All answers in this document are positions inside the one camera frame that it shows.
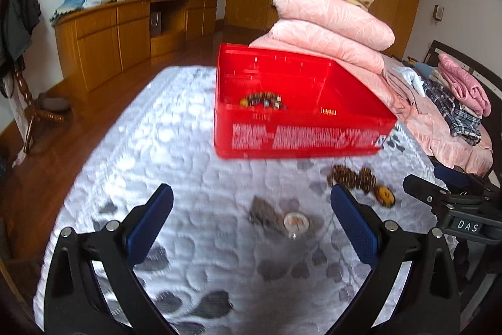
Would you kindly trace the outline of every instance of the round pendant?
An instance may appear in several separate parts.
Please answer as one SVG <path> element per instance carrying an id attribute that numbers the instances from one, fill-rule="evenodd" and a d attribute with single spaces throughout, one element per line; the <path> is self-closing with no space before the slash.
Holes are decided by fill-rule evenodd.
<path id="1" fill-rule="evenodd" d="M 301 213 L 288 213 L 284 216 L 284 227 L 292 239 L 304 235 L 309 227 L 310 221 L 307 216 Z"/>

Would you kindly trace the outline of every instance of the wooden stand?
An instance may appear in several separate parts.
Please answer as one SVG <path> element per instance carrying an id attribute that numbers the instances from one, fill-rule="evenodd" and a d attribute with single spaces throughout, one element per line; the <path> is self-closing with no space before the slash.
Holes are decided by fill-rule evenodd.
<path id="1" fill-rule="evenodd" d="M 23 149 L 26 154 L 29 154 L 31 141 L 33 139 L 33 128 L 35 126 L 35 122 L 39 122 L 41 118 L 54 122 L 63 122 L 64 117 L 59 114 L 53 114 L 52 112 L 42 110 L 38 107 L 37 103 L 33 99 L 32 94 L 29 92 L 28 84 L 24 79 L 23 72 L 18 62 L 14 64 L 14 78 L 18 83 L 19 91 L 21 91 L 21 94 L 24 97 L 24 101 L 28 105 L 28 110 L 31 115 L 31 118 L 28 122 L 28 130 L 26 131 L 26 138 L 24 139 Z"/>

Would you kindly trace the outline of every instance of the white quilted bedspread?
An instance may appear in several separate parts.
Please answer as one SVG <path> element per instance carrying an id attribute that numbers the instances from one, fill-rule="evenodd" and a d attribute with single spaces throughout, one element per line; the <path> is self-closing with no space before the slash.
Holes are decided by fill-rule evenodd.
<path id="1" fill-rule="evenodd" d="M 326 173 L 334 163 L 369 166 L 395 192 L 384 209 L 371 195 L 356 198 L 405 230 L 427 232 L 430 208 L 404 193 L 415 174 L 439 183 L 432 164 L 397 125 L 373 157 L 300 160 L 221 160 L 213 147 L 215 69 L 171 67 L 124 111 L 75 180 L 57 217 L 34 298 L 43 327 L 44 292 L 57 237 L 122 220 L 160 183 L 171 185 L 174 209 L 136 275 L 157 308 L 182 335 L 324 334 L 366 278 L 329 204 Z M 252 225 L 255 195 L 278 212 L 310 216 L 314 237 L 289 240 Z M 126 322 L 102 266 L 101 288 L 115 319 Z M 379 321 L 390 317 L 409 266 L 403 266 Z"/>

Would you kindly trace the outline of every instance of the plaid shirt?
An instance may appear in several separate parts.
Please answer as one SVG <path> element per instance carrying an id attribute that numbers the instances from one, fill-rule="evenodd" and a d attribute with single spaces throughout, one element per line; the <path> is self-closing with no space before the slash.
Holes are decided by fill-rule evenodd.
<path id="1" fill-rule="evenodd" d="M 435 81 L 425 80 L 424 91 L 439 109 L 439 112 L 450 127 L 453 137 L 462 137 L 469 145 L 479 144 L 481 141 L 481 132 L 478 130 L 481 124 L 480 118 L 463 110 L 458 100 Z"/>

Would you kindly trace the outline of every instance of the pink clothing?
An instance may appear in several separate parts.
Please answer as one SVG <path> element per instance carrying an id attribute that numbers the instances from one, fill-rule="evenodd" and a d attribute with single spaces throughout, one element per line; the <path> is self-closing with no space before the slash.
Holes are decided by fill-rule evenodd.
<path id="1" fill-rule="evenodd" d="M 271 48 L 334 58 L 320 52 L 272 39 L 269 35 L 256 39 L 249 47 Z M 401 65 L 390 57 L 382 55 L 382 58 L 385 62 L 385 70 L 390 71 L 392 67 Z M 479 126 L 481 143 L 472 147 L 462 138 L 450 135 L 448 124 L 430 99 L 417 95 L 418 99 L 422 99 L 421 104 L 423 104 L 423 110 L 426 112 L 419 114 L 416 107 L 412 107 L 406 99 L 399 96 L 387 84 L 382 75 L 372 73 L 352 63 L 344 62 L 340 58 L 336 58 L 336 61 L 393 110 L 408 127 L 427 155 L 434 155 L 439 162 L 449 168 L 457 165 L 467 173 L 484 175 L 490 169 L 493 164 L 491 139 L 482 125 Z"/>
<path id="2" fill-rule="evenodd" d="M 445 53 L 439 55 L 439 71 L 450 84 L 451 92 L 458 101 L 473 110 L 476 115 L 490 115 L 491 104 L 483 86 Z"/>

